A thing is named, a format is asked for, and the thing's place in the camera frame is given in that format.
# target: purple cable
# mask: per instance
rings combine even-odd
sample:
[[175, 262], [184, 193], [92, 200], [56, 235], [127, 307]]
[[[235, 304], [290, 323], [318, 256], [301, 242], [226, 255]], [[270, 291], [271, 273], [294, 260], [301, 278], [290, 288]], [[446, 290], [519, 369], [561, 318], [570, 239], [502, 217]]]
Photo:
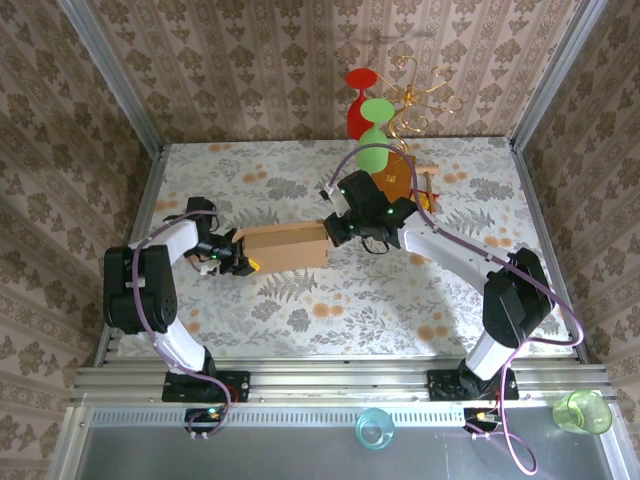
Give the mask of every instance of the purple cable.
[[193, 435], [191, 438], [196, 440], [196, 439], [201, 439], [201, 440], [207, 440], [209, 437], [209, 432], [207, 432], [207, 436], [205, 437], [204, 434], [200, 437], [198, 437], [197, 434], [195, 434], [195, 432], [193, 431], [193, 422], [196, 421], [196, 418], [202, 416], [202, 412], [196, 412], [196, 413], [192, 413], [189, 416], [189, 420], [187, 421], [187, 432], [189, 432], [189, 435]]
[[[338, 167], [336, 168], [335, 172], [333, 172], [333, 175], [331, 176], [331, 180], [329, 181], [328, 186], [329, 187], [333, 186], [333, 184], [336, 181], [336, 178], [338, 177], [338, 173], [340, 173], [340, 170], [342, 170], [344, 165], [356, 153], [358, 153], [358, 152], [360, 152], [362, 150], [365, 150], [367, 148], [374, 148], [374, 147], [375, 148], [386, 148], [387, 150], [391, 150], [392, 152], [395, 152], [398, 155], [400, 155], [404, 159], [404, 161], [407, 162], [407, 164], [409, 165], [409, 168], [411, 169], [411, 177], [413, 179], [413, 185], [412, 185], [412, 188], [411, 188], [412, 191], [413, 191], [413, 196], [416, 199], [419, 198], [419, 194], [418, 194], [418, 174], [416, 173], [415, 165], [413, 164], [413, 162], [411, 161], [411, 159], [407, 156], [407, 154], [405, 152], [403, 152], [399, 148], [396, 148], [394, 146], [387, 145], [387, 144], [384, 144], [384, 143], [371, 143], [369, 145], [363, 145], [361, 147], [353, 149], [338, 164]], [[420, 202], [415, 202], [415, 203], [416, 203], [416, 208], [418, 209], [418, 212], [420, 213], [420, 216], [427, 223], [427, 225], [429, 225], [429, 227], [433, 228], [435, 233], [439, 233], [440, 235], [443, 235], [444, 237], [456, 242], [458, 245], [462, 245], [463, 247], [467, 248], [468, 250], [470, 250], [470, 251], [472, 251], [472, 252], [474, 252], [474, 253], [476, 253], [478, 255], [481, 255], [481, 256], [485, 257], [486, 261], [491, 261], [491, 262], [497, 263], [501, 267], [505, 268], [506, 270], [509, 270], [511, 273], [519, 276], [520, 278], [522, 278], [526, 282], [530, 283], [531, 285], [536, 287], [538, 290], [540, 290], [542, 293], [547, 295], [556, 304], [558, 304], [562, 310], [564, 310], [566, 313], [568, 313], [569, 317], [571, 318], [571, 321], [573, 322], [573, 324], [575, 326], [576, 333], [577, 333], [577, 335], [576, 335], [577, 338], [575, 340], [571, 340], [571, 339], [569, 339], [569, 340], [552, 340], [552, 339], [548, 339], [548, 338], [531, 337], [531, 338], [528, 338], [527, 340], [525, 340], [522, 343], [522, 345], [520, 345], [518, 348], [516, 348], [513, 351], [513, 353], [509, 356], [509, 358], [507, 359], [507, 361], [504, 364], [504, 366], [502, 367], [501, 380], [500, 380], [500, 398], [505, 398], [507, 370], [508, 370], [509, 366], [511, 365], [511, 362], [513, 361], [513, 359], [518, 355], [518, 353], [520, 353], [520, 350], [522, 350], [522, 348], [527, 343], [537, 342], [537, 343], [545, 343], [547, 345], [566, 346], [566, 347], [576, 347], [576, 346], [578, 346], [578, 345], [580, 345], [582, 343], [582, 341], [584, 340], [584, 329], [582, 328], [582, 324], [580, 323], [580, 320], [578, 320], [578, 317], [573, 312], [573, 310], [569, 307], [569, 305], [567, 305], [558, 295], [556, 295], [555, 292], [551, 291], [551, 289], [549, 289], [548, 287], [544, 286], [538, 280], [536, 280], [535, 278], [533, 278], [530, 275], [526, 274], [525, 272], [519, 270], [516, 266], [510, 264], [509, 262], [505, 262], [501, 258], [497, 258], [497, 257], [491, 255], [489, 252], [483, 250], [482, 248], [480, 248], [480, 247], [478, 247], [476, 245], [473, 245], [473, 244], [467, 242], [466, 240], [464, 240], [463, 238], [458, 237], [457, 235], [454, 235], [452, 233], [449, 233], [449, 232], [446, 232], [444, 230], [441, 230], [435, 224], [435, 222], [433, 220], [431, 220], [429, 215], [427, 215], [427, 212], [425, 212], [425, 210], [422, 207], [422, 205], [420, 204]], [[522, 473], [524, 473], [525, 475], [535, 475], [537, 473], [537, 471], [538, 471], [538, 462], [536, 460], [535, 455], [533, 454], [533, 450], [531, 450], [531, 448], [529, 448], [527, 446], [527, 444], [520, 437], [517, 437], [516, 435], [513, 435], [513, 434], [509, 433], [509, 429], [508, 429], [508, 426], [507, 426], [507, 416], [506, 416], [506, 413], [505, 413], [504, 404], [505, 404], [504, 401], [500, 402], [500, 416], [502, 417], [502, 432], [494, 432], [494, 433], [504, 433], [504, 439], [505, 439], [505, 442], [507, 443], [507, 448], [509, 449], [509, 453], [511, 454], [511, 457], [513, 458], [513, 461], [518, 466], [518, 468], [522, 471]], [[517, 455], [516, 455], [516, 453], [515, 453], [515, 451], [513, 449], [513, 445], [511, 444], [511, 437], [516, 439], [518, 442], [522, 443], [525, 446], [525, 448], [529, 451], [529, 453], [531, 454], [531, 458], [533, 460], [533, 466], [532, 466], [531, 470], [527, 469], [522, 464], [522, 462], [520, 462], [520, 460], [518, 459], [518, 457], [517, 457]]]
[[[491, 437], [495, 436], [495, 435], [506, 435], [504, 433], [504, 431], [502, 432], [485, 432], [484, 430], [482, 430], [481, 428], [476, 427], [474, 424], [472, 423], [465, 423], [465, 427], [469, 428], [470, 430], [473, 430], [474, 432], [476, 432], [478, 435], [481, 436], [487, 436], [487, 440], [489, 440]], [[524, 439], [520, 438], [517, 435], [514, 435], [513, 433], [509, 433], [508, 434], [509, 437], [511, 437], [513, 440], [515, 440], [516, 442], [518, 442], [520, 445], [522, 445], [528, 452], [529, 455], [531, 455], [531, 461], [533, 463], [533, 466], [531, 467], [531, 471], [534, 472], [534, 474], [538, 471], [538, 461], [536, 460], [536, 456], [533, 453], [533, 448], [531, 448], [531, 445], [529, 445], [526, 441], [524, 441]]]
[[156, 351], [156, 353], [165, 362], [167, 362], [168, 365], [173, 366], [173, 368], [176, 368], [176, 369], [180, 370], [181, 372], [189, 375], [190, 377], [197, 378], [198, 380], [211, 382], [211, 383], [215, 384], [217, 387], [219, 387], [224, 392], [224, 396], [225, 396], [224, 413], [222, 414], [222, 417], [220, 418], [220, 421], [218, 422], [218, 425], [216, 425], [211, 430], [211, 435], [213, 435], [214, 433], [216, 433], [220, 429], [220, 427], [222, 427], [222, 424], [226, 420], [227, 415], [229, 413], [229, 410], [231, 409], [231, 395], [229, 394], [229, 389], [227, 389], [226, 385], [224, 383], [222, 383], [220, 380], [218, 380], [217, 378], [210, 377], [209, 375], [202, 375], [200, 373], [197, 373], [197, 372], [194, 372], [192, 370], [189, 370], [188, 368], [185, 368], [182, 365], [178, 365], [177, 363], [174, 362], [174, 360], [171, 357], [169, 357], [168, 355], [165, 355], [165, 353], [162, 352], [157, 347], [156, 334], [151, 329], [151, 326], [149, 325], [149, 321], [147, 320], [147, 317], [144, 314], [144, 308], [142, 307], [142, 299], [140, 298], [140, 284], [139, 284], [139, 273], [138, 273], [138, 268], [139, 268], [139, 263], [140, 263], [140, 252], [142, 251], [142, 249], [151, 240], [156, 238], [158, 235], [160, 235], [161, 233], [165, 232], [169, 228], [173, 227], [176, 223], [178, 223], [178, 222], [180, 222], [180, 221], [184, 220], [185, 218], [188, 218], [188, 217], [190, 217], [192, 215], [217, 215], [217, 212], [210, 211], [210, 210], [195, 210], [193, 212], [188, 212], [188, 213], [185, 213], [184, 215], [180, 215], [179, 217], [174, 218], [171, 221], [169, 221], [169, 222], [165, 223], [164, 225], [162, 225], [155, 232], [153, 232], [151, 235], [146, 237], [144, 240], [142, 240], [138, 244], [138, 246], [136, 247], [136, 249], [133, 252], [133, 265], [132, 265], [132, 270], [133, 270], [133, 272], [132, 272], [133, 299], [134, 299], [134, 302], [135, 302], [135, 305], [136, 305], [136, 311], [138, 312], [138, 317], [140, 317], [140, 323], [142, 323], [143, 328], [145, 329], [145, 331], [149, 335], [149, 338], [151, 339], [151, 344], [153, 345], [153, 349]]

